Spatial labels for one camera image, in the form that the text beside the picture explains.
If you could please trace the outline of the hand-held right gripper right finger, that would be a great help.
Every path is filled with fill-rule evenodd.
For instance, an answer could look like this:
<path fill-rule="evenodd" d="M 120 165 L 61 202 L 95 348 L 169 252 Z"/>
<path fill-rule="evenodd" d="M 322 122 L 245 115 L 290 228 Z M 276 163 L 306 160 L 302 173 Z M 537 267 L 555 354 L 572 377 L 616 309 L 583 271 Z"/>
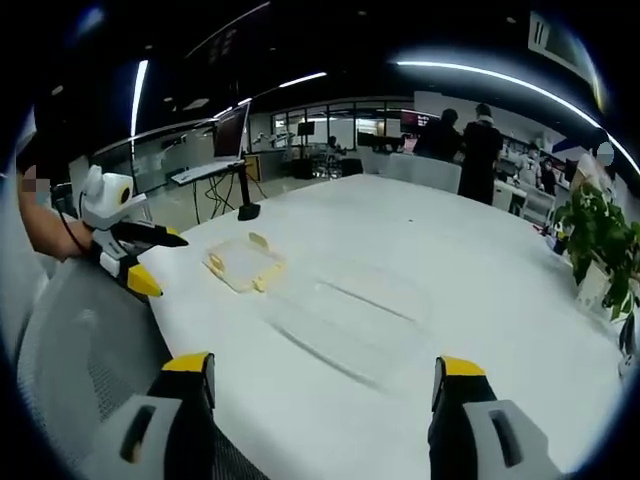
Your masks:
<path fill-rule="evenodd" d="M 468 360 L 436 358 L 427 440 L 433 479 L 563 477 L 544 432 Z"/>

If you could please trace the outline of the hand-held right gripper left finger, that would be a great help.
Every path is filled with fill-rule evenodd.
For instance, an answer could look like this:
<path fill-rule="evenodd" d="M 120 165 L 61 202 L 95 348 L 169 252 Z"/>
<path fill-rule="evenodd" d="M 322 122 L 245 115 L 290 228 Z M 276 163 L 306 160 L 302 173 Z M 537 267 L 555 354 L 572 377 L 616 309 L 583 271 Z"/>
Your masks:
<path fill-rule="evenodd" d="M 120 406 L 97 433 L 99 479 L 214 477 L 215 358 L 175 357 L 144 395 Z"/>

